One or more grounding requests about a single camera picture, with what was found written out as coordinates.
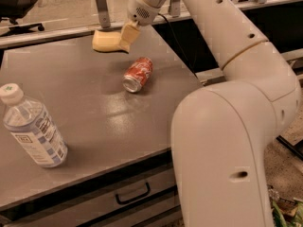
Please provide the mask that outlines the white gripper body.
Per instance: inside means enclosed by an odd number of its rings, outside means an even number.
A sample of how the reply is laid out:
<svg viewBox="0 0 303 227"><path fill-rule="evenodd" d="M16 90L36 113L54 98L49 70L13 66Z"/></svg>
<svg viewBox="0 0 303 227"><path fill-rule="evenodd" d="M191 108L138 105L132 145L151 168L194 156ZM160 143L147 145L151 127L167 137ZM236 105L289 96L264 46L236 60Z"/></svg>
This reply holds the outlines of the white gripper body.
<svg viewBox="0 0 303 227"><path fill-rule="evenodd" d="M129 0L128 18L141 26L150 25L158 14L161 0Z"/></svg>

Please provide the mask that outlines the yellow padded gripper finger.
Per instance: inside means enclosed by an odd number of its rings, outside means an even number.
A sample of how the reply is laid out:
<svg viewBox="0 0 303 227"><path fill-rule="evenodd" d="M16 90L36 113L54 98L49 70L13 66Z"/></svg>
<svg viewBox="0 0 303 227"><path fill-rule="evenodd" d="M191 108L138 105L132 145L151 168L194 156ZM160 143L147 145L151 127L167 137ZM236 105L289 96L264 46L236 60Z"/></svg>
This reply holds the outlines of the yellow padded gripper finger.
<svg viewBox="0 0 303 227"><path fill-rule="evenodd" d="M140 25L137 21L127 22L120 33L119 47L122 51L129 53L131 45L135 42L140 34Z"/></svg>

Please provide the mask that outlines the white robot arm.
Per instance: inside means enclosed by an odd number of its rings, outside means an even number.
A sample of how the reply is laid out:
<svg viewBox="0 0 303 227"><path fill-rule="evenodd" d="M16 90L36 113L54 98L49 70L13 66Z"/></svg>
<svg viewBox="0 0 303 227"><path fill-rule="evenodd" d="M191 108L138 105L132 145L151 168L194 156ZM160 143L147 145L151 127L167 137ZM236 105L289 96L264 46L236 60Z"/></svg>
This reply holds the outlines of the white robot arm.
<svg viewBox="0 0 303 227"><path fill-rule="evenodd" d="M129 0L156 13L166 0ZM301 87L267 37L231 0L183 0L225 81L186 96L171 151L186 227L274 227L264 150L294 120Z"/></svg>

